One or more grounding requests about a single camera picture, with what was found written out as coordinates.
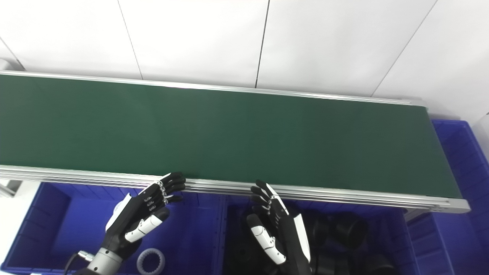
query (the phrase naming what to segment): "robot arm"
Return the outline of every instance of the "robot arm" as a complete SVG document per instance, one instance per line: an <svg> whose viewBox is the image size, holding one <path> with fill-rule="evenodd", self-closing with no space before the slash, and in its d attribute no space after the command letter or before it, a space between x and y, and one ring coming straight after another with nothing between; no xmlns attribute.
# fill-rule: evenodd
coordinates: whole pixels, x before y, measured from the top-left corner
<svg viewBox="0 0 489 275"><path fill-rule="evenodd" d="M170 195L185 189L181 173L170 173L149 185L137 196L128 194L116 206L106 225L106 234L98 253L85 259L91 260L88 267L75 275L113 275L124 260L140 246L141 239L164 222L170 215L165 206L182 200Z"/></svg>
<svg viewBox="0 0 489 275"><path fill-rule="evenodd" d="M260 180L251 187L255 214L246 218L251 232L270 259L286 274L311 274L309 242L302 215L289 211L273 188ZM267 229L258 215L267 216L273 228ZM277 237L270 234L275 230Z"/></svg>

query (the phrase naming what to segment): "white panel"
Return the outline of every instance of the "white panel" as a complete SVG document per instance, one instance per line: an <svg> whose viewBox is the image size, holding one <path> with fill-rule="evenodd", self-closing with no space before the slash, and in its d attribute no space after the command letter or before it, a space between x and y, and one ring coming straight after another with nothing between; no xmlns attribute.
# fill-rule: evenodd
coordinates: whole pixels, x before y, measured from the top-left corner
<svg viewBox="0 0 489 275"><path fill-rule="evenodd" d="M0 0L0 37L27 71L141 78L116 0Z"/></svg>
<svg viewBox="0 0 489 275"><path fill-rule="evenodd" d="M21 70L21 66L19 65L17 60L15 60L15 57L8 50L7 46L2 42L1 39L0 39L0 59L7 61L13 69Z"/></svg>
<svg viewBox="0 0 489 275"><path fill-rule="evenodd" d="M370 96L435 0L271 0L259 88Z"/></svg>
<svg viewBox="0 0 489 275"><path fill-rule="evenodd" d="M254 87L267 0L121 0L144 79Z"/></svg>
<svg viewBox="0 0 489 275"><path fill-rule="evenodd" d="M489 1L438 1L375 97L418 97L474 123L489 111Z"/></svg>

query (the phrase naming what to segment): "metal rail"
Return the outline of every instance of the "metal rail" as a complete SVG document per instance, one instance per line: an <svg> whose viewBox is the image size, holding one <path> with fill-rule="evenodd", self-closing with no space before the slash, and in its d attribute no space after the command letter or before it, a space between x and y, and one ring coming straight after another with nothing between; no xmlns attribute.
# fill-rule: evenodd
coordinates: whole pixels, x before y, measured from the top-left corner
<svg viewBox="0 0 489 275"><path fill-rule="evenodd" d="M0 178L141 188L159 180L161 176L0 165ZM186 191L247 196L252 185L253 183L187 179ZM463 199L293 185L273 185L273 188L281 197L293 200L394 206L447 213L470 211L467 201Z"/></svg>

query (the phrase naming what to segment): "robot finger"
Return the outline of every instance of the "robot finger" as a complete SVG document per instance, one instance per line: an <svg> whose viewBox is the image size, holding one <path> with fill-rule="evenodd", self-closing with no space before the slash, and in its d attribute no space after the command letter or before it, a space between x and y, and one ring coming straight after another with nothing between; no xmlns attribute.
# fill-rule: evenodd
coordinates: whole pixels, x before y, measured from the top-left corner
<svg viewBox="0 0 489 275"><path fill-rule="evenodd" d="M173 192L182 191L184 189L185 189L185 183L178 183L167 188L165 192L166 194L169 195Z"/></svg>
<svg viewBox="0 0 489 275"><path fill-rule="evenodd" d="M283 248L281 245L276 245L276 239L270 236L260 218L256 214L251 214L247 216L246 222L256 240L270 259L277 265L285 263L286 257Z"/></svg>
<svg viewBox="0 0 489 275"><path fill-rule="evenodd" d="M177 195L171 195L166 198L168 200L168 203L177 203L183 201L182 196L177 196Z"/></svg>
<svg viewBox="0 0 489 275"><path fill-rule="evenodd" d="M259 188L263 189L263 191L265 191L269 197L278 195L277 192L275 192L275 190L273 190L273 188L266 182L261 180L256 180L255 183Z"/></svg>
<svg viewBox="0 0 489 275"><path fill-rule="evenodd" d="M165 186L169 181L178 178L183 178L183 174L181 172L172 172L164 175L163 178L159 181L163 184L163 186Z"/></svg>
<svg viewBox="0 0 489 275"><path fill-rule="evenodd" d="M158 227L162 222L164 222L170 215L170 210L166 207L162 207L155 211L151 216L145 220L141 220L136 229L131 230L125 234L126 240L133 243L146 234L151 232L153 229Z"/></svg>
<svg viewBox="0 0 489 275"><path fill-rule="evenodd" d="M257 214L258 216L266 217L270 214L270 210L265 206L252 206L251 209L253 210L253 213Z"/></svg>
<svg viewBox="0 0 489 275"><path fill-rule="evenodd" d="M145 189L143 189L139 194L145 202L154 198L156 195L161 194L161 187L157 183L153 183L148 185Z"/></svg>
<svg viewBox="0 0 489 275"><path fill-rule="evenodd" d="M258 203L258 204L259 204L259 205L261 205L261 206L268 207L268 202L267 202L267 201L265 201L265 200L264 200L264 199L263 199L261 196L259 196L259 195L255 195L255 194L253 194L253 195L251 195L251 196L250 196L250 199L251 199L252 201L254 201L254 202Z"/></svg>
<svg viewBox="0 0 489 275"><path fill-rule="evenodd" d="M174 185L176 185L176 184L183 184L183 183L185 183L186 181L187 181L187 179L186 179L186 178L184 178L184 177L178 177L178 178L171 179L171 180L169 180L169 181L165 182L165 183L163 184L163 187L164 187L165 189L168 189L168 188L170 188L170 187L172 187L172 186L174 186Z"/></svg>
<svg viewBox="0 0 489 275"><path fill-rule="evenodd" d="M258 186L253 185L250 189L251 189L251 192L262 197L264 200L266 200L266 201L270 200L270 197L263 191L263 189L259 188Z"/></svg>

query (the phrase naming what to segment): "black rubber part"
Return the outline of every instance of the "black rubber part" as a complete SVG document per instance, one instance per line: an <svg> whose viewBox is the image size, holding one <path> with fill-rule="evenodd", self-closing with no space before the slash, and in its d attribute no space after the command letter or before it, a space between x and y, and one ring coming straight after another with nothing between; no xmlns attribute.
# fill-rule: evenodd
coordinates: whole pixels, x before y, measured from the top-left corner
<svg viewBox="0 0 489 275"><path fill-rule="evenodd" d="M364 271L366 275L398 275L394 265L381 254L365 258Z"/></svg>
<svg viewBox="0 0 489 275"><path fill-rule="evenodd" d="M352 212L342 212L335 216L331 235L348 249L357 249L365 241L368 223Z"/></svg>

